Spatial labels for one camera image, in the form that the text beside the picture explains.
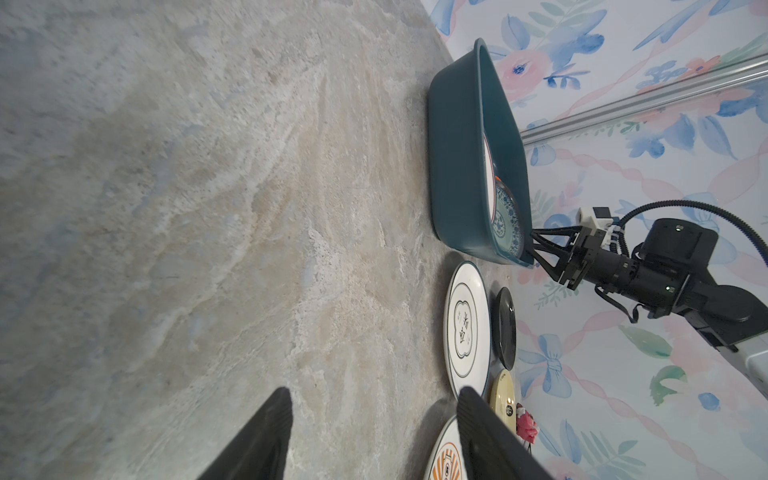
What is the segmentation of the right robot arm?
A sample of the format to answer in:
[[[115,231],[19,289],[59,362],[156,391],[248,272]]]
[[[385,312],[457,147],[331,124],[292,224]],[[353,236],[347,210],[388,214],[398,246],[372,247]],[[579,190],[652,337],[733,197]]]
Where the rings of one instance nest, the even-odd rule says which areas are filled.
[[[767,256],[766,242],[730,212],[693,200],[664,200],[622,217],[606,207],[575,226],[532,230],[525,251],[549,277],[570,290],[582,282],[632,323],[640,310],[656,319],[671,314],[688,324],[761,393],[767,392],[767,306],[756,295],[715,281],[709,271],[719,235],[696,223],[660,218],[634,249],[625,227],[642,214],[666,207],[711,213],[734,226]]]

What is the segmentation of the small green patterned plate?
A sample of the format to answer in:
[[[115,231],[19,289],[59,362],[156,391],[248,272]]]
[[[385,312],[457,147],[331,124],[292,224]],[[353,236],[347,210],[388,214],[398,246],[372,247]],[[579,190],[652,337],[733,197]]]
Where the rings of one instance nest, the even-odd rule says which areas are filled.
[[[497,248],[506,258],[520,259],[524,252],[524,234],[517,205],[509,189],[496,181],[496,202],[492,230]]]

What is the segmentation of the orange sunburst plate top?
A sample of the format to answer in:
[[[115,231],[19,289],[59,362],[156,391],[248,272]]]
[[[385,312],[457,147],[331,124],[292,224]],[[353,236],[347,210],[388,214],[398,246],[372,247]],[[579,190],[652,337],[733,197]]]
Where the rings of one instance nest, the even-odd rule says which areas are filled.
[[[484,177],[486,187],[486,197],[488,203],[488,215],[490,222],[493,222],[496,212],[496,179],[494,172],[494,164],[492,155],[490,152],[488,140],[486,136],[483,136],[483,166]]]

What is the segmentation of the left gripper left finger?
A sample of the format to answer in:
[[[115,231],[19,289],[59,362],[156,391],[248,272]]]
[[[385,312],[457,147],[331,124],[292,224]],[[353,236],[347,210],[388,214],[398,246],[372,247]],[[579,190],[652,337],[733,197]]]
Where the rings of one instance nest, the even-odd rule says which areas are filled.
[[[291,393],[279,387],[198,478],[283,479],[292,426]]]

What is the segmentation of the pale yellow plate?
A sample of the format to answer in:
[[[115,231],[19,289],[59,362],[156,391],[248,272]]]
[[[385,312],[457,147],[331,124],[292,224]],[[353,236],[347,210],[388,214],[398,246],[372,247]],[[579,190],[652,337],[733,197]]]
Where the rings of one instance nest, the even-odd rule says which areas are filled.
[[[512,374],[502,369],[493,381],[489,405],[502,423],[513,433],[517,430],[517,401]]]

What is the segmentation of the white flower-outline plate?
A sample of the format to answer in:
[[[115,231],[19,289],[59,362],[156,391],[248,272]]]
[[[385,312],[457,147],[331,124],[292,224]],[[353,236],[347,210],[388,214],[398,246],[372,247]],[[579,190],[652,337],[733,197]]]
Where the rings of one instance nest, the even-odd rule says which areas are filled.
[[[451,278],[442,336],[454,396],[465,387],[484,396],[492,357],[490,309],[482,275],[470,261],[461,263]]]

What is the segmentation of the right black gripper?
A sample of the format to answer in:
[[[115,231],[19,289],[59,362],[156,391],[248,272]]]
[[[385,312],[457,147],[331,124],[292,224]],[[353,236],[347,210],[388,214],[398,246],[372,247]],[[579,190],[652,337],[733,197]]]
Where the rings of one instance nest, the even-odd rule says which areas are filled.
[[[530,252],[553,281],[571,290],[584,280],[605,287],[612,275],[612,252],[603,248],[606,234],[586,226],[538,228]]]

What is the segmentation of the orange sunburst plate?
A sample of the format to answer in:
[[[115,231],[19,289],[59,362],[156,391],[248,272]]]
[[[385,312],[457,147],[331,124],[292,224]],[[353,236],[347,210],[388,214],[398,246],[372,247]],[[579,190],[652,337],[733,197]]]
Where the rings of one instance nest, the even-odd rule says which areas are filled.
[[[430,454],[424,480],[467,479],[456,416],[443,426]]]
[[[492,155],[490,152],[488,140],[486,136],[483,136],[483,166],[484,177],[486,187],[486,197],[488,203],[488,215],[490,222],[493,222],[496,212],[496,179],[494,172],[494,164]]]

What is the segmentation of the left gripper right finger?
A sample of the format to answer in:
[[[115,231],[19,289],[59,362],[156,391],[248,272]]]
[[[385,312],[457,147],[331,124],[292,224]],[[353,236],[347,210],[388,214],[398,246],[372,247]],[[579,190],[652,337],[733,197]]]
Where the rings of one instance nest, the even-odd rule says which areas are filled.
[[[468,479],[551,479],[472,387],[460,390],[457,422]]]

